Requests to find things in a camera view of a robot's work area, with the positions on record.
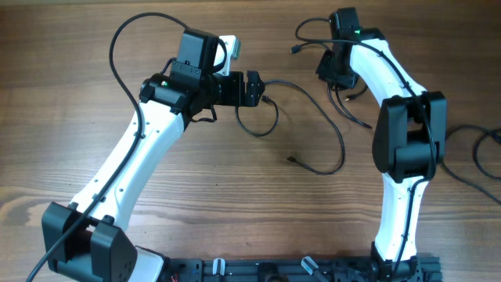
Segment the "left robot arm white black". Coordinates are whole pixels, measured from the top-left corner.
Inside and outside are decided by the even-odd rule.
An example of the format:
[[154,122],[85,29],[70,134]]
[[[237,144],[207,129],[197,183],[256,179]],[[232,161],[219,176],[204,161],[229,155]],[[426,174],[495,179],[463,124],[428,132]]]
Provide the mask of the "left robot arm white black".
[[68,205],[45,210],[51,271],[77,281],[174,280],[169,258],[134,245],[126,231],[150,176],[203,110],[258,105],[259,74],[230,68],[239,53],[233,35],[184,30],[178,55],[142,83],[129,126],[94,178]]

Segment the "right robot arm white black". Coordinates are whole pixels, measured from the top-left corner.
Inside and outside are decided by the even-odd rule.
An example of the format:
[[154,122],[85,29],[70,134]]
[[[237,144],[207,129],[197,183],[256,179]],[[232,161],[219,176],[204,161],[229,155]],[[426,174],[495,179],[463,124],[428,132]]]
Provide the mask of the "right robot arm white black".
[[372,154],[384,195],[378,233],[368,257],[333,260],[332,281],[441,281],[437,257],[416,251],[420,202],[445,154],[446,99],[417,84],[392,56],[376,28],[364,28],[355,8],[329,17],[334,51],[317,73],[336,88],[362,78],[380,105]]

